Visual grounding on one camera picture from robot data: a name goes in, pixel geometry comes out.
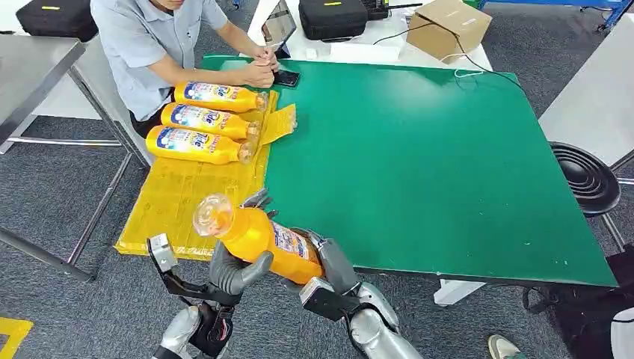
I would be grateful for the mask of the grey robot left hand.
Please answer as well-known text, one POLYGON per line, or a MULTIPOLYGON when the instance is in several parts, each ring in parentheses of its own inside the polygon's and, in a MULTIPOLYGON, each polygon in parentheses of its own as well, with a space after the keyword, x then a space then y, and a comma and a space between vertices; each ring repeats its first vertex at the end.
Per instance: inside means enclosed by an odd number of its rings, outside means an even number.
POLYGON ((219 239, 209 265, 209 281, 228 295, 241 295, 269 272, 273 259, 270 251, 263 251, 253 263, 247 263, 233 256, 219 239))

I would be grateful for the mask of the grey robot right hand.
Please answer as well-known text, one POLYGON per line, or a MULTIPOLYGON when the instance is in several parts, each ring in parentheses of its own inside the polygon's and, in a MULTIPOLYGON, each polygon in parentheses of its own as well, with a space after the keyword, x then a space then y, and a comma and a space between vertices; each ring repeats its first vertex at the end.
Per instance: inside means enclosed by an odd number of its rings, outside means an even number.
POLYGON ((335 293, 345 295, 358 285, 360 279, 351 261, 334 239, 326 238, 308 229, 292 228, 292 231, 309 239, 313 244, 325 280, 333 287, 335 293))

